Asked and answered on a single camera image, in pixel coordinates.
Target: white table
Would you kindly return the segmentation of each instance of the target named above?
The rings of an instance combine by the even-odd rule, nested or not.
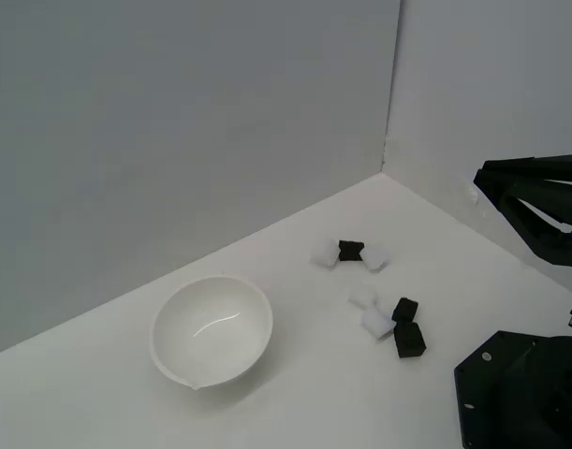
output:
[[[311,266],[321,237],[385,244],[391,265]],[[265,291],[268,352],[194,392],[148,355],[151,318],[183,284],[234,273]],[[357,282],[419,302],[428,350],[400,360],[346,301]],[[0,448],[460,448],[453,370],[498,329],[572,335],[572,294],[377,175],[0,354]]]

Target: white foam block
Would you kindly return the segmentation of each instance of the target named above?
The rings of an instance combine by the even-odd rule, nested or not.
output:
[[[383,315],[384,318],[391,319],[391,315],[394,313],[396,307],[396,302],[385,299],[383,297],[379,298],[375,302],[375,308]]]
[[[371,285],[356,285],[350,290],[348,300],[365,310],[377,303],[377,291]]]
[[[323,239],[311,251],[311,262],[322,267],[333,267],[338,261],[340,247],[334,239]]]
[[[390,333],[395,326],[395,323],[383,316],[375,306],[368,307],[364,311],[361,322],[362,326],[376,339],[381,339]]]
[[[388,262],[388,252],[381,245],[365,245],[360,251],[360,257],[371,271],[382,268]]]

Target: black cube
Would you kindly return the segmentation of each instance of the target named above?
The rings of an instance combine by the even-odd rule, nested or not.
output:
[[[418,303],[407,297],[401,297],[398,301],[391,319],[396,323],[411,323],[417,314]]]
[[[361,241],[340,240],[340,256],[342,262],[347,260],[362,260],[360,252],[364,249],[364,243]]]
[[[400,358],[420,357],[427,349],[417,323],[398,323],[394,327],[394,339]]]

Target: bowl rim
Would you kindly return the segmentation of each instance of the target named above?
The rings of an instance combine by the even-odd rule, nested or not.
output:
[[[232,376],[229,379],[225,379],[224,381],[221,382],[217,382],[214,384],[201,384],[201,385],[191,385],[190,382],[186,381],[186,379],[178,376],[177,374],[173,373],[173,371],[171,371],[170,369],[168,369],[165,364],[161,361],[161,359],[158,357],[157,353],[156,353],[156,348],[154,346],[154,330],[156,329],[156,322],[158,321],[158,317],[161,314],[161,311],[163,309],[165,309],[165,306],[178,294],[180,293],[182,290],[188,288],[189,286],[198,283],[198,282],[203,282],[203,281],[208,281],[211,279],[231,279],[232,281],[237,281],[240,282],[244,285],[246,285],[247,287],[252,288],[253,291],[255,291],[261,299],[261,302],[263,303],[263,305],[265,306],[265,310],[266,310],[266,314],[269,318],[269,330],[267,331],[266,335],[265,335],[265,340],[262,342],[261,346],[258,348],[257,353],[255,354],[254,357],[251,358],[250,363],[242,369],[241,372],[239,372],[238,374],[236,374],[235,376]],[[161,371],[165,376],[167,376],[169,379],[171,379],[173,382],[176,382],[178,384],[182,384],[185,386],[189,386],[190,388],[193,388],[195,390],[198,390],[199,388],[204,388],[207,386],[214,386],[214,385],[219,385],[219,384],[224,384],[226,382],[232,381],[234,379],[239,378],[240,376],[242,376],[246,371],[248,371],[250,368],[252,368],[252,366],[259,360],[259,358],[263,355],[263,353],[265,352],[265,350],[267,349],[267,345],[269,344],[269,340],[271,339],[271,334],[273,332],[273,310],[271,309],[271,303],[269,302],[269,300],[267,299],[267,296],[263,293],[263,291],[258,288],[254,283],[248,281],[247,279],[240,277],[240,276],[236,276],[236,275],[230,275],[230,274],[214,274],[211,276],[205,276],[202,278],[198,278],[195,279],[191,282],[188,282],[184,285],[182,285],[180,288],[178,288],[175,292],[173,292],[171,295],[169,295],[169,297],[167,299],[165,299],[163,301],[163,303],[161,304],[161,306],[158,308],[158,310],[156,311],[156,313],[154,314],[154,318],[153,318],[153,322],[152,325],[150,326],[150,330],[149,330],[149,336],[148,336],[148,347],[149,347],[149,352],[151,355],[151,358],[153,359],[154,365],[156,366],[156,368]]]

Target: gray wall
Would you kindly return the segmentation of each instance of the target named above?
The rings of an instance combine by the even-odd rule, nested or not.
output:
[[[0,0],[0,350],[378,172],[397,21]]]
[[[571,153],[571,0],[403,1],[389,175],[572,290],[466,195],[485,160]]]

